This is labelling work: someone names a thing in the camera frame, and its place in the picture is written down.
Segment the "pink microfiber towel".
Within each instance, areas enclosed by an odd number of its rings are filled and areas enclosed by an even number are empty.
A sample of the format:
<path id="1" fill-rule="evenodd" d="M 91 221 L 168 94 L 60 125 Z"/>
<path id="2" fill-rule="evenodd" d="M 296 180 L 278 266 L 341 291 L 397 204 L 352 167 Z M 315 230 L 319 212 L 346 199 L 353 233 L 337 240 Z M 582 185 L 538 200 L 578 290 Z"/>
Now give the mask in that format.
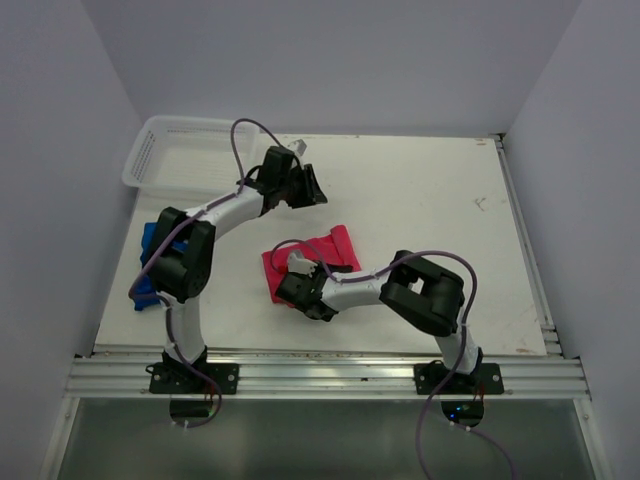
<path id="1" fill-rule="evenodd" d="M 349 231 L 345 225 L 332 227 L 329 234 L 325 236 L 280 246 L 274 253 L 271 250 L 265 251 L 261 255 L 262 264 L 269 295 L 275 304 L 283 303 L 275 293 L 287 272 L 288 256 L 295 250 L 299 250 L 306 259 L 311 261 L 324 259 L 330 266 L 349 267 L 351 271 L 361 270 Z"/>

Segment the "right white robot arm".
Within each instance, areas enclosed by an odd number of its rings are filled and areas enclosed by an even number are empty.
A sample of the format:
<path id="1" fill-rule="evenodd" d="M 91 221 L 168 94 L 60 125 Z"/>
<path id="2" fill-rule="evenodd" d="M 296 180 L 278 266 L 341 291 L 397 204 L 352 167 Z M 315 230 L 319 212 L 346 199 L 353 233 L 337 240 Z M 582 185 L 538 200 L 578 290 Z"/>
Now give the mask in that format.
<path id="1" fill-rule="evenodd" d="M 391 263 L 369 272 L 327 265 L 292 251 L 275 297 L 312 320 L 384 305 L 435 338 L 451 389 L 468 392 L 481 380 L 482 351 L 468 330 L 477 275 L 461 257 L 444 251 L 399 250 Z"/>

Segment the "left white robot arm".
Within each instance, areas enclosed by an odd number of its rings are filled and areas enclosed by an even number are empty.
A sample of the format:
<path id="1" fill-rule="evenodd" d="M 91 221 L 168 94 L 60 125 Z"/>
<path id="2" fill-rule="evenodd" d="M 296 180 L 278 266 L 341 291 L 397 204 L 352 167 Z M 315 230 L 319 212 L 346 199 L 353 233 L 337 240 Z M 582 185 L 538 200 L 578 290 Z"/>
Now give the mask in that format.
<path id="1" fill-rule="evenodd" d="M 167 207 L 159 214 L 141 271 L 165 313 L 167 343 L 151 370 L 156 383 L 193 393 L 213 381 L 199 297 L 211 277 L 216 241 L 282 202 L 292 209 L 327 202 L 313 166 L 286 147 L 268 148 L 253 171 L 256 177 L 242 177 L 235 191 L 219 199 L 188 210 Z"/>

